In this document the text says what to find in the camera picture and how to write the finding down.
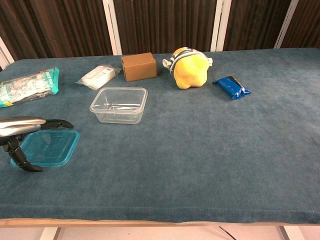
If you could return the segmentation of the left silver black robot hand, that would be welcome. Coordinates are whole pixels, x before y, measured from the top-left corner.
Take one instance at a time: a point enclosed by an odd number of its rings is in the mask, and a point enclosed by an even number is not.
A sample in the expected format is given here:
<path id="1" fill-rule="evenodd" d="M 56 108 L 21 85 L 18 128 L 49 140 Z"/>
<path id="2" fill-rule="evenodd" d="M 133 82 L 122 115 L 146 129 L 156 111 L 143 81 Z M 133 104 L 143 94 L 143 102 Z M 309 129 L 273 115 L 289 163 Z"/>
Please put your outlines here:
<path id="1" fill-rule="evenodd" d="M 74 125 L 63 119 L 45 119 L 38 116 L 10 116 L 0 119 L 0 145 L 15 164 L 26 172 L 42 172 L 43 168 L 31 164 L 20 142 L 31 133 L 56 128 L 73 129 Z"/>

